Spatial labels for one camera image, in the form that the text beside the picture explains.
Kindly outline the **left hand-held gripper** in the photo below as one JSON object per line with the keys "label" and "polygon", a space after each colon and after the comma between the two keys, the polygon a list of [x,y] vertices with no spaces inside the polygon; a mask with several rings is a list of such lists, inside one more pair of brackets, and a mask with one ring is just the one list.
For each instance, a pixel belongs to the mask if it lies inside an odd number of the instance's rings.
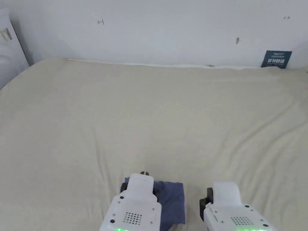
{"label": "left hand-held gripper", "polygon": [[131,174],[123,182],[103,219],[100,231],[159,231],[162,206],[160,190],[148,172]]}

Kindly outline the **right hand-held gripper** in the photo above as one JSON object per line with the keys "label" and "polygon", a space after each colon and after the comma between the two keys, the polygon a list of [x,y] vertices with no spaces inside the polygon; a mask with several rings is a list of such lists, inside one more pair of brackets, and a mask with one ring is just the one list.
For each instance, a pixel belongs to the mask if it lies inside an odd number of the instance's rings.
{"label": "right hand-held gripper", "polygon": [[276,231],[254,207],[241,200],[238,185],[215,181],[207,196],[199,200],[199,214],[204,231]]}

